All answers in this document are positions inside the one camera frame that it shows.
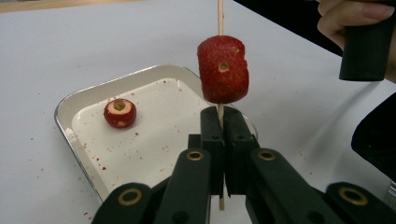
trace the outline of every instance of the black object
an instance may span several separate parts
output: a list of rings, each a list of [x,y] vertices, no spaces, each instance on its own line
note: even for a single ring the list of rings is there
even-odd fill
[[[351,146],[379,171],[396,180],[396,92],[361,121]]]
[[[395,19],[394,13],[378,24],[346,28],[340,79],[347,81],[384,79]]]
[[[242,114],[224,108],[219,133],[214,106],[201,112],[201,134],[189,136],[172,175],[153,189],[127,184],[115,189],[93,224],[208,223],[210,195],[246,195],[252,223],[396,223],[396,214],[370,192],[348,183],[326,192],[310,187],[282,155],[261,148]]]

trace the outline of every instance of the wooden skewer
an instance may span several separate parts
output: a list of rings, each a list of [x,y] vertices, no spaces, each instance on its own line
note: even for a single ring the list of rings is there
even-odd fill
[[[224,20],[224,13],[223,13],[223,0],[218,0],[218,24],[219,24],[219,35],[223,35],[223,20]],[[220,127],[223,130],[224,127],[224,104],[218,104],[218,115],[219,115],[219,122]],[[224,202],[224,195],[221,194],[219,196],[219,210],[224,211],[225,202]]]

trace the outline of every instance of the red fruit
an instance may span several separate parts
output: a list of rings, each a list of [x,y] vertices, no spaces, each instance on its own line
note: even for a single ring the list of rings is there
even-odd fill
[[[127,128],[136,119],[136,106],[129,100],[113,100],[106,105],[104,116],[111,127]]]
[[[208,102],[228,104],[248,94],[248,63],[240,40],[228,35],[209,37],[198,46],[197,55]]]

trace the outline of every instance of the metal tray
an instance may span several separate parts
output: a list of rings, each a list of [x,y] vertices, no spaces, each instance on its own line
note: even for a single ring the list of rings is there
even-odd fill
[[[106,104],[125,98],[136,105],[132,127],[110,127]],[[172,174],[190,133],[200,133],[200,112],[211,106],[201,80],[189,69],[162,64],[74,92],[56,107],[55,121],[100,201],[130,182],[153,187]],[[256,134],[254,126],[247,124]]]

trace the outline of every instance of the white table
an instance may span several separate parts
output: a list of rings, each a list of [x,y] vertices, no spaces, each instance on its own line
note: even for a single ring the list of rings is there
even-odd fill
[[[3,223],[90,223],[99,202],[55,125],[69,93],[160,63],[198,74],[196,48],[217,34],[217,2],[149,0],[0,14],[0,217]],[[248,96],[234,105],[313,187],[346,181],[383,198],[389,179],[350,148],[357,124],[394,84],[338,79],[341,59],[225,1],[241,39]],[[212,223],[247,223],[243,198]]]

